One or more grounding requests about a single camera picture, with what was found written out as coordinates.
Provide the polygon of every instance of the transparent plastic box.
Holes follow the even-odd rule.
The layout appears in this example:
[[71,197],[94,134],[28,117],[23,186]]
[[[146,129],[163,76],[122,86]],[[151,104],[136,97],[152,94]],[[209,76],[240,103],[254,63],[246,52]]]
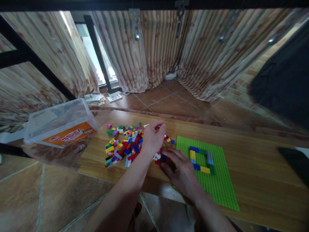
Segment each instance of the transparent plastic box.
[[23,141],[63,149],[97,131],[85,99],[79,98],[31,113]]

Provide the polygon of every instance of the red lego brick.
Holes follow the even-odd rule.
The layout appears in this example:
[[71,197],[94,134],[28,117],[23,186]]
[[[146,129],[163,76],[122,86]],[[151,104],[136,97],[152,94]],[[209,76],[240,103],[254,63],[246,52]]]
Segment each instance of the red lego brick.
[[129,156],[129,157],[128,157],[128,160],[135,159],[135,158],[136,158],[136,156],[137,156],[138,154],[139,154],[139,153],[135,153],[134,155]]

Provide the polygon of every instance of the brown floor tile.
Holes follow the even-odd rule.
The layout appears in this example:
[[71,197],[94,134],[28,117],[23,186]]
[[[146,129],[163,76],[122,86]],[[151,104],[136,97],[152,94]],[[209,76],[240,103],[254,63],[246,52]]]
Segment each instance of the brown floor tile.
[[142,204],[142,210],[135,221],[135,230],[148,232],[156,231],[155,225],[152,223],[152,220],[140,196],[138,197],[138,202]]
[[90,218],[93,216],[96,209],[99,207],[100,204],[97,204],[92,209],[90,209],[87,213],[85,213],[80,219],[78,219],[75,223],[69,227],[66,232],[80,232],[82,229],[87,225]]
[[35,159],[2,154],[0,179],[3,179],[4,177],[7,177],[31,164],[34,164],[35,162],[37,162]]
[[147,106],[153,104],[162,98],[167,97],[168,95],[172,94],[171,91],[167,90],[162,86],[158,86],[154,89],[147,90],[144,93],[136,93],[135,95]]
[[167,88],[169,91],[177,92],[181,89],[183,89],[183,86],[179,84],[177,80],[171,80],[171,81],[163,81],[161,85],[165,88]]
[[114,184],[45,166],[41,231],[59,231],[107,193]]
[[178,116],[198,118],[203,112],[177,95],[171,95],[149,108],[155,113],[165,113]]
[[0,231],[36,231],[42,164],[0,183]]
[[145,108],[145,104],[143,104],[134,94],[130,93],[129,95],[121,95],[122,99],[117,100],[115,102],[109,102],[107,97],[109,95],[107,93],[104,94],[106,101],[104,106],[107,107],[118,107],[118,108],[125,108],[131,110],[141,110]]
[[149,193],[142,194],[160,231],[194,231],[194,224],[189,222],[183,203]]
[[201,100],[196,99],[188,90],[183,89],[176,93],[179,97],[182,97],[186,101],[190,102],[191,104],[195,105],[197,108],[199,108],[202,112],[205,112],[206,110],[210,109],[212,104],[208,102],[204,102]]
[[222,100],[207,111],[202,119],[213,117],[218,122],[231,125],[246,125],[268,127],[285,130],[286,127],[277,124],[271,119],[265,118],[251,110],[237,106],[227,100]]

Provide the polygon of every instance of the tabletop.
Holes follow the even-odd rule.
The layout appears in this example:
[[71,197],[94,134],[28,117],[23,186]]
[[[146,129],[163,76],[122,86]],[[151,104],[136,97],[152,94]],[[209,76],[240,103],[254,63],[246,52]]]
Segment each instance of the tabletop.
[[[166,132],[171,139],[183,136],[223,148],[240,208],[237,212],[220,206],[226,215],[280,231],[308,231],[309,189],[277,151],[277,147],[294,148],[292,138],[116,110],[107,123],[127,127],[160,119],[165,120]],[[105,144],[111,139],[106,131],[103,125],[88,145],[79,159],[78,172],[115,183],[126,171],[125,161],[105,168]],[[185,203],[154,162],[149,167],[142,191]]]

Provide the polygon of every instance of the curtain hook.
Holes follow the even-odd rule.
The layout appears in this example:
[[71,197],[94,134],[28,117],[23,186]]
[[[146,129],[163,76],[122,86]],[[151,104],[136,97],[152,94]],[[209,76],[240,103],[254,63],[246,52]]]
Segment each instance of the curtain hook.
[[177,9],[178,22],[177,22],[177,29],[176,29],[176,38],[179,37],[181,18],[183,17],[184,11],[185,11],[184,7],[188,6],[189,2],[190,2],[189,0],[181,0],[181,1],[175,2],[175,7],[178,7],[178,9]]
[[141,10],[139,8],[130,8],[129,14],[132,18],[133,37],[136,41],[139,41],[139,20],[141,16]]

